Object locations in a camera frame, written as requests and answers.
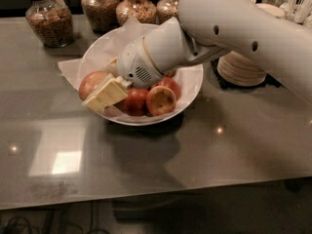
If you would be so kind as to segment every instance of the cable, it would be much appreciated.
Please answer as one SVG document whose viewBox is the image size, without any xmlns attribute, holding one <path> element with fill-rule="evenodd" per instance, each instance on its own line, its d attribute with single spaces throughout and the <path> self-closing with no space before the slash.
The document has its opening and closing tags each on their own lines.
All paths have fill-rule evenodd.
<svg viewBox="0 0 312 234">
<path fill-rule="evenodd" d="M 64 205 L 61 208 L 59 217 L 58 217 L 58 234 L 64 234 L 67 233 L 67 215 L 69 212 L 69 209 L 71 208 L 71 205 Z"/>
<path fill-rule="evenodd" d="M 33 234 L 33 228 L 27 218 L 23 216 L 14 216 L 8 221 L 8 225 L 4 229 L 4 234 L 21 234 L 23 233 L 24 228 L 27 229 L 27 234 Z"/>
<path fill-rule="evenodd" d="M 94 203 L 93 201 L 90 202 L 90 228 L 89 233 L 92 232 L 92 229 L 94 228 Z"/>
<path fill-rule="evenodd" d="M 51 234 L 51 228 L 55 219 L 55 211 L 48 210 L 45 218 L 45 222 L 42 229 L 42 234 Z"/>
<path fill-rule="evenodd" d="M 66 224 L 67 224 L 67 225 L 70 225 L 70 226 L 73 226 L 73 227 L 76 227 L 77 229 L 80 230 L 80 232 L 81 232 L 82 234 L 85 233 L 84 230 L 83 230 L 83 228 L 82 228 L 81 226 L 79 226 L 78 224 L 76 224 L 76 223 L 73 223 L 73 222 L 69 222 L 69 221 L 68 221 Z"/>
</svg>

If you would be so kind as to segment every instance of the apple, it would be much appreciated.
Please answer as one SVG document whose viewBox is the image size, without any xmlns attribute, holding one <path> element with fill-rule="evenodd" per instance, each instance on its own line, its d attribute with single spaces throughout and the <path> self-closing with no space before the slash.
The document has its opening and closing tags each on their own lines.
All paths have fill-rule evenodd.
<svg viewBox="0 0 312 234">
<path fill-rule="evenodd" d="M 175 92 L 176 100 L 181 97 L 181 86 L 171 77 L 165 76 L 160 82 L 154 86 L 166 86 Z"/>
<path fill-rule="evenodd" d="M 79 86 L 79 97 L 81 100 L 85 100 L 90 93 L 92 93 L 98 84 L 108 75 L 104 71 L 94 71 L 88 74 L 81 82 Z"/>
<path fill-rule="evenodd" d="M 166 73 L 166 76 L 171 77 L 171 78 L 173 78 L 175 75 L 176 75 L 176 69 L 171 70 L 171 71 Z"/>
<path fill-rule="evenodd" d="M 166 86 L 155 86 L 147 94 L 146 106 L 152 116 L 171 113 L 176 108 L 176 94 Z"/>
<path fill-rule="evenodd" d="M 116 106 L 130 116 L 143 116 L 146 114 L 146 97 L 149 93 L 145 89 L 130 88 L 128 96 Z"/>
</svg>

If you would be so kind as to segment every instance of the spice jar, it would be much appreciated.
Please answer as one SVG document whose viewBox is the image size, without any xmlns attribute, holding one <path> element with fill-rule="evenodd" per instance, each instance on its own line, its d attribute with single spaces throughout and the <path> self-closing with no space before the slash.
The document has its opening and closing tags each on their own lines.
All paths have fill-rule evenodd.
<svg viewBox="0 0 312 234">
<path fill-rule="evenodd" d="M 73 22 L 63 0 L 30 0 L 26 19 L 40 41 L 48 47 L 63 47 L 73 42 Z"/>
<path fill-rule="evenodd" d="M 149 0 L 124 0 L 116 9 L 118 23 L 122 26 L 129 16 L 141 23 L 156 23 L 156 6 Z"/>
<path fill-rule="evenodd" d="M 107 32 L 117 24 L 119 0 L 81 0 L 81 6 L 93 31 Z"/>
<path fill-rule="evenodd" d="M 157 3 L 157 15 L 159 23 L 163 23 L 172 17 L 178 19 L 179 0 L 159 0 Z"/>
</svg>

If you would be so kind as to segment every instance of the gray table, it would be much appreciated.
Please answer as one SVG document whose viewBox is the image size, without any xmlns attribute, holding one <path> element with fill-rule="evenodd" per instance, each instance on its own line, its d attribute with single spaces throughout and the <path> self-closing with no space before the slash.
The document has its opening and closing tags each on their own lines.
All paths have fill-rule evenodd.
<svg viewBox="0 0 312 234">
<path fill-rule="evenodd" d="M 0 19 L 0 209 L 312 176 L 312 107 L 284 88 L 220 89 L 208 66 L 195 101 L 148 127 L 81 106 L 57 62 L 99 38 L 45 48 L 25 19 Z"/>
</svg>

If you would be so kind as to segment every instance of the bowl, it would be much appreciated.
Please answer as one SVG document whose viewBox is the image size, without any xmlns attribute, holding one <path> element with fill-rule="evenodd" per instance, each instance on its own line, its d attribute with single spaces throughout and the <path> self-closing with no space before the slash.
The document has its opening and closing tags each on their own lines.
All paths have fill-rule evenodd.
<svg viewBox="0 0 312 234">
<path fill-rule="evenodd" d="M 78 70 L 78 83 L 89 73 L 103 70 L 124 47 L 140 35 L 155 29 L 158 25 L 148 23 L 130 23 L 104 34 L 88 49 L 81 59 Z M 118 124 L 128 126 L 146 126 L 167 121 L 182 112 L 198 95 L 204 78 L 203 65 L 179 68 L 173 77 L 181 86 L 181 97 L 175 111 L 160 116 L 130 116 L 115 106 L 110 106 L 97 114 Z"/>
</svg>

